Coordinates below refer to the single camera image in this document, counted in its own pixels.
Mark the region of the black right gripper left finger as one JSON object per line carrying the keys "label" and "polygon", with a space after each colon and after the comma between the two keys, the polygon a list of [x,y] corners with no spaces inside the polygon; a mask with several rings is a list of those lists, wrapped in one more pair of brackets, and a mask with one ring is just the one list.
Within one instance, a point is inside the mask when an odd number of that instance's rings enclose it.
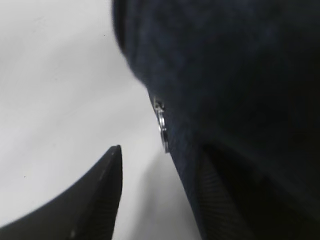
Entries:
{"label": "black right gripper left finger", "polygon": [[123,189],[120,145],[59,196],[0,229],[2,240],[110,240]]}

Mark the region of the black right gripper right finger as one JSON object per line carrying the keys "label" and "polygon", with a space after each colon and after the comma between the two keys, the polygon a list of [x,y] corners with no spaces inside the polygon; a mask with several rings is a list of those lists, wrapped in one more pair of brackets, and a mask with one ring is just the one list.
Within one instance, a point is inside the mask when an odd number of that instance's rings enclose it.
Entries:
{"label": "black right gripper right finger", "polygon": [[320,224],[259,171],[205,146],[197,200],[209,240],[318,240]]}

